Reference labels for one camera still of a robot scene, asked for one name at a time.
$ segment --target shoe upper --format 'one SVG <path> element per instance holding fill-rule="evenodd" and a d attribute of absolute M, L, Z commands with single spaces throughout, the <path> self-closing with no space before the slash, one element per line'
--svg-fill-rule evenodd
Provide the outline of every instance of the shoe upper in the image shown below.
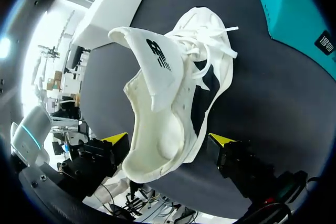
<path fill-rule="evenodd" d="M 230 47 L 227 30 L 216 14 L 202 7 L 184 14 L 165 36 L 127 27 L 110 31 L 114 42 L 132 49 L 141 68 L 124 88 L 135 126 L 123 170 L 134 182 L 153 181 L 195 158 L 215 100 L 196 134 L 191 120 L 196 86 L 209 90 L 202 78 L 211 66 L 219 83 L 225 82 L 216 97 L 232 80 L 232 59 L 237 53 Z M 205 60 L 199 70 L 194 62 Z"/>

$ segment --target ceiling light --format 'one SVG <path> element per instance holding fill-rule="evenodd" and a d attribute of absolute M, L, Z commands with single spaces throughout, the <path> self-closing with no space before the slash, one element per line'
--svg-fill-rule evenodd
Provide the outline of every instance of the ceiling light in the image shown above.
<path fill-rule="evenodd" d="M 11 41 L 8 38 L 2 38 L 0 40 L 0 59 L 4 59 L 8 56 L 10 51 Z"/>

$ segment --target white foam block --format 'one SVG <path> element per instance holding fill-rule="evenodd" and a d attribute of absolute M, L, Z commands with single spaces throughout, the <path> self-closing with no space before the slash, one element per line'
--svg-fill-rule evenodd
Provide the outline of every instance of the white foam block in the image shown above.
<path fill-rule="evenodd" d="M 110 30 L 131 25 L 142 0 L 95 0 L 78 25 L 73 44 L 95 49 L 111 43 Z"/>

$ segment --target gray work surface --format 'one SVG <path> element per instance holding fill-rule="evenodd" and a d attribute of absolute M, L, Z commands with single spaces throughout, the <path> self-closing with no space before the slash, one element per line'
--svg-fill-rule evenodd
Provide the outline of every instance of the gray work surface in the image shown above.
<path fill-rule="evenodd" d="M 238 52 L 233 82 L 214 104 L 208 131 L 251 140 L 251 150 L 274 164 L 276 175 L 304 170 L 318 176 L 333 143 L 335 81 L 307 56 L 270 39 L 259 0 L 143 0 L 131 26 L 164 34 L 195 6 L 214 11 L 226 27 L 239 26 L 228 33 Z M 97 137 L 125 131 L 132 137 L 134 115 L 123 87 L 138 70 L 133 53 L 117 44 L 91 52 L 81 111 Z M 222 178 L 204 147 L 193 163 L 150 186 L 195 210 L 241 217 L 250 201 Z"/>

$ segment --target black logo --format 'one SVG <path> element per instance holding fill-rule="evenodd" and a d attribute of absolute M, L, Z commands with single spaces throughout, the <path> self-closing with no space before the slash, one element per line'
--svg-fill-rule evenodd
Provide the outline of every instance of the black logo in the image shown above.
<path fill-rule="evenodd" d="M 331 38 L 328 31 L 324 30 L 320 37 L 315 41 L 315 46 L 317 46 L 325 55 L 329 55 L 334 51 L 334 46 L 331 43 Z"/>
<path fill-rule="evenodd" d="M 161 48 L 158 46 L 158 44 L 155 41 L 151 41 L 149 39 L 146 40 L 147 44 L 153 51 L 155 55 L 158 55 L 158 63 L 160 64 L 160 67 L 168 69 L 170 72 L 172 71 L 169 64 L 166 62 L 166 57 L 164 56 Z"/>

